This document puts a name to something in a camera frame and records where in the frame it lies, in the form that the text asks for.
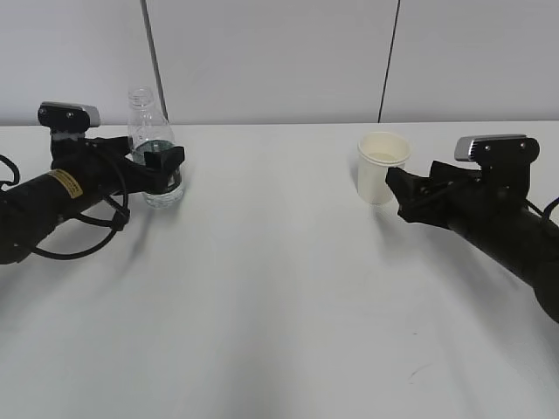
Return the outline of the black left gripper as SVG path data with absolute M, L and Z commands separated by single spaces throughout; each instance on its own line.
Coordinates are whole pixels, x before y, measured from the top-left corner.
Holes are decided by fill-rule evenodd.
M 146 151 L 144 163 L 129 160 L 127 136 L 51 140 L 50 176 L 71 199 L 145 192 L 162 195 L 181 181 L 184 147 Z

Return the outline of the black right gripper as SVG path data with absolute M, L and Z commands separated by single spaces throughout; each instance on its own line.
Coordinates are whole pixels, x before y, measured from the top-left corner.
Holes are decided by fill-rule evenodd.
M 489 223 L 528 210 L 526 197 L 482 181 L 482 171 L 434 161 L 430 177 L 389 168 L 386 184 L 397 199 L 397 214 L 407 223 L 449 230 L 458 222 Z

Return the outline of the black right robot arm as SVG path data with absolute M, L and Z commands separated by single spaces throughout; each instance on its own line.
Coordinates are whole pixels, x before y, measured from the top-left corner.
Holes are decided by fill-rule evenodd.
M 450 230 L 529 285 L 542 310 L 558 319 L 558 228 L 533 213 L 512 185 L 489 173 L 440 161 L 426 177 L 389 168 L 385 181 L 407 223 Z

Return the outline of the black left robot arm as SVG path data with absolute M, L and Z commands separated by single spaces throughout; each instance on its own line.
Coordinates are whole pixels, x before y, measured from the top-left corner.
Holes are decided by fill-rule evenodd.
M 75 260 L 99 251 L 128 224 L 130 195 L 164 191 L 185 160 L 179 146 L 148 151 L 143 164 L 130 160 L 129 152 L 125 137 L 53 141 L 50 171 L 27 182 L 20 181 L 17 166 L 3 157 L 15 177 L 1 192 L 2 264 L 19 263 L 30 254 Z M 84 251 L 58 254 L 39 248 L 71 219 L 110 231 Z

